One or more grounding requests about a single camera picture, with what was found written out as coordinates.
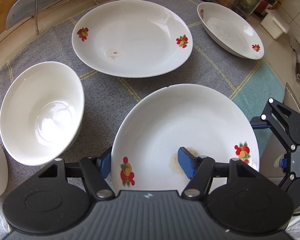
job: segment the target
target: red fruit pattern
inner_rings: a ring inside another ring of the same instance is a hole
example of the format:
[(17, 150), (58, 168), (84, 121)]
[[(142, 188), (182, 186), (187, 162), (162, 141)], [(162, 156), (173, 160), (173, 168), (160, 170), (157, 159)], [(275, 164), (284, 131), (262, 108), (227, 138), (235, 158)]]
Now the red fruit pattern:
[(234, 149), (236, 150), (235, 154), (238, 156), (238, 158), (244, 163), (249, 164), (249, 159), (251, 158), (251, 155), (247, 142), (244, 142), (244, 144), (240, 142), (239, 145), (234, 146)]
[(187, 47), (188, 42), (188, 38), (186, 37), (186, 35), (184, 34), (183, 36), (180, 36), (179, 38), (176, 39), (177, 44), (179, 45), (179, 47), (182, 47), (183, 49)]
[(78, 30), (77, 34), (79, 35), (79, 38), (82, 41), (85, 41), (87, 39), (88, 31), (89, 31), (89, 29), (87, 27), (86, 28), (81, 28), (80, 30)]
[(200, 10), (200, 16), (201, 16), (201, 18), (203, 20), (203, 9)]
[(258, 52), (258, 51), (260, 50), (259, 44), (258, 44), (258, 45), (257, 45), (257, 44), (252, 45), (252, 48), (253, 48), (256, 52)]
[(120, 177), (122, 180), (122, 185), (123, 186), (134, 186), (135, 181), (134, 181), (134, 173), (132, 172), (132, 167), (131, 164), (128, 163), (128, 157), (123, 158), (123, 164), (120, 164), (121, 172), (120, 172)]

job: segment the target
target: white container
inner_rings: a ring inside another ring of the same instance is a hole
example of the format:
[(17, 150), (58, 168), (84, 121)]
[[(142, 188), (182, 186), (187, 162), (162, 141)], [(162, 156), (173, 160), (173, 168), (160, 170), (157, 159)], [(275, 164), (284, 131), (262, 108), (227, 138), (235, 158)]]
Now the white container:
[(275, 40), (282, 34), (288, 33), (289, 24), (282, 19), (279, 13), (275, 10), (266, 10), (268, 13), (262, 20), (261, 25)]

